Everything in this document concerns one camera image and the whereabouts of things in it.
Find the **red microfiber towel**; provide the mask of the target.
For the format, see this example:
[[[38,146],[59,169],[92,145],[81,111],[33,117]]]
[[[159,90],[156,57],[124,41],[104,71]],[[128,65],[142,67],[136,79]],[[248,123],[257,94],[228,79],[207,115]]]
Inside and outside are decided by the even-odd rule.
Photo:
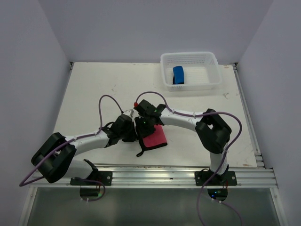
[[[164,134],[162,126],[155,125],[154,128],[155,128],[155,132],[147,137],[142,137],[142,133],[140,132],[138,127],[135,128],[138,142],[141,147],[141,151],[136,155],[137,157],[142,156],[145,151],[150,151],[150,150],[167,146],[167,139]]]

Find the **blue microfiber towel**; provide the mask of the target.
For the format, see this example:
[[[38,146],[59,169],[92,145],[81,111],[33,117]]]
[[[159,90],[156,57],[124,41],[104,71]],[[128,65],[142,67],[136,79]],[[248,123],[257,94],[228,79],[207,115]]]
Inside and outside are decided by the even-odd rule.
[[[184,70],[182,66],[173,67],[173,85],[184,84]]]

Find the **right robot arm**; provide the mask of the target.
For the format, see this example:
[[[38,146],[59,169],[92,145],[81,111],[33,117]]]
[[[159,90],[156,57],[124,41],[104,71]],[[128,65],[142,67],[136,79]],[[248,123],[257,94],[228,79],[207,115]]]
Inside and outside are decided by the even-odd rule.
[[[145,141],[159,135],[159,126],[176,126],[197,133],[203,147],[210,152],[210,181],[220,185],[226,180],[229,165],[225,149],[232,133],[229,125],[213,109],[204,113],[190,113],[170,109],[166,104],[157,107],[146,100],[134,103],[138,112],[135,118],[136,132]]]

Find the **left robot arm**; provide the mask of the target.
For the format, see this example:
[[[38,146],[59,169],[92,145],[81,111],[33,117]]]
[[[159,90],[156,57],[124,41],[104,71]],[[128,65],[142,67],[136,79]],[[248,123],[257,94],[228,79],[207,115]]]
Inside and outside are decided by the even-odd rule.
[[[126,110],[111,126],[90,134],[65,137],[59,132],[54,133],[35,153],[31,162],[49,183],[63,177],[78,177],[87,185],[92,185],[98,179],[96,167],[88,160],[76,161],[73,158],[91,150],[108,148],[120,140],[134,142],[133,114],[133,110]]]

